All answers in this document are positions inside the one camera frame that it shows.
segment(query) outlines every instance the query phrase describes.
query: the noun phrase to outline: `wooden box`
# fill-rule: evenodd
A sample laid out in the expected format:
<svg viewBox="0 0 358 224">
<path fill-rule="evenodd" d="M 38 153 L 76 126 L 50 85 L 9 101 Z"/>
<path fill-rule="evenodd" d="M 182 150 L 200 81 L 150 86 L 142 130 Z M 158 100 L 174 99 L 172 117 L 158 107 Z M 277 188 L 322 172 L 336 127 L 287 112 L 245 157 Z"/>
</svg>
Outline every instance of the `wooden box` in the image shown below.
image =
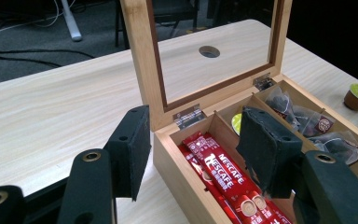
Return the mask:
<svg viewBox="0 0 358 224">
<path fill-rule="evenodd" d="M 291 0 L 275 0 L 271 28 L 248 20 L 158 43 L 151 1 L 121 1 L 141 94 L 150 106 L 154 164 L 192 223 L 230 221 L 177 145 L 196 131 L 208 131 L 244 170 L 243 158 L 235 149 L 239 137 L 230 127 L 231 118 L 244 105 L 254 106 L 290 128 L 264 102 L 273 88 L 288 91 L 297 105 L 333 117 L 336 122 L 330 132 L 351 131 L 358 142 L 358 128 L 281 74 L 291 4 Z M 159 54 L 158 44 L 169 45 L 171 50 Z M 204 57 L 203 52 L 215 58 Z M 203 81 L 195 82 L 195 76 Z M 274 85 L 260 91 L 255 83 L 265 77 Z M 171 85 L 181 85 L 184 90 L 169 92 Z M 201 111 L 205 119 L 181 129 L 174 120 L 189 108 Z M 316 149 L 297 135 L 303 140 L 303 151 Z M 295 220 L 290 200 L 275 202 Z"/>
</svg>

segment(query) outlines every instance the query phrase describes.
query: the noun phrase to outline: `wooden table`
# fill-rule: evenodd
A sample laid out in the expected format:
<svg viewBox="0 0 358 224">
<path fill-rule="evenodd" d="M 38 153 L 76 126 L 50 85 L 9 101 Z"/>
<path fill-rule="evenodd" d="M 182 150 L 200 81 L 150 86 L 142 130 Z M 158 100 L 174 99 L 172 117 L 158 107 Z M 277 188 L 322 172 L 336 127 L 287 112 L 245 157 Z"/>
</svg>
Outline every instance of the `wooden table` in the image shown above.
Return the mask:
<svg viewBox="0 0 358 224">
<path fill-rule="evenodd" d="M 170 41 L 159 43 L 161 54 Z M 342 104 L 356 79 L 290 40 L 282 72 L 358 127 L 358 112 Z M 67 177 L 78 153 L 103 147 L 141 104 L 128 50 L 0 83 L 0 186 L 29 195 Z M 137 202 L 117 200 L 118 222 L 188 223 L 151 158 Z"/>
</svg>

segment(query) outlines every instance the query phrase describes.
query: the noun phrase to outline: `nescafe stick packet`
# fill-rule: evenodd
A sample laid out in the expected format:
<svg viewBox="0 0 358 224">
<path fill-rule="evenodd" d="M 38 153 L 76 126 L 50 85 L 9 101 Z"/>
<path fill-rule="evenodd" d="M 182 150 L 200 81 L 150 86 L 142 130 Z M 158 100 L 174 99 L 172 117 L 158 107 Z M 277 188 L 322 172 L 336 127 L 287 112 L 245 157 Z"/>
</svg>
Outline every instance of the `nescafe stick packet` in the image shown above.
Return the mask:
<svg viewBox="0 0 358 224">
<path fill-rule="evenodd" d="M 260 188 L 209 133 L 196 132 L 183 143 L 242 223 L 291 223 L 273 202 L 261 196 Z"/>
<path fill-rule="evenodd" d="M 219 203 L 220 207 L 225 211 L 228 218 L 234 224 L 241 224 L 241 221 L 232 210 L 232 208 L 228 205 L 228 201 L 225 197 L 220 193 L 219 189 L 214 185 L 211 177 L 206 173 L 205 169 L 200 165 L 199 161 L 196 159 L 194 154 L 190 152 L 185 145 L 178 146 L 179 150 L 182 152 L 183 156 L 186 158 L 188 163 L 190 163 L 193 170 L 199 175 L 199 178 L 204 183 L 206 189 L 211 192 L 212 196 Z"/>
</svg>

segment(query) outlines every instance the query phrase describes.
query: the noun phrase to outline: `chair leg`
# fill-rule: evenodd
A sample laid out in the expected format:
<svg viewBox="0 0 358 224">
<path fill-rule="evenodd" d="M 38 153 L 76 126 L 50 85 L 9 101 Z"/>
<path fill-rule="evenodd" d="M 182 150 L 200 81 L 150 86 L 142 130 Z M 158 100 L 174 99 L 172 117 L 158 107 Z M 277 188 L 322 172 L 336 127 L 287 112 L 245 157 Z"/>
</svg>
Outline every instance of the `chair leg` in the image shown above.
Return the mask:
<svg viewBox="0 0 358 224">
<path fill-rule="evenodd" d="M 115 17 L 115 47 L 118 47 L 118 32 L 119 32 L 119 21 L 120 21 L 120 4 L 118 3 L 119 0 L 116 0 L 116 17 Z"/>
<path fill-rule="evenodd" d="M 179 25 L 179 21 L 176 21 L 176 22 L 175 22 L 175 25 L 173 26 L 173 28 L 172 28 L 172 30 L 171 30 L 171 32 L 170 32 L 170 38 L 173 37 L 173 33 L 174 33 L 174 31 L 176 30 L 176 27 L 178 27 L 178 25 Z"/>
</svg>

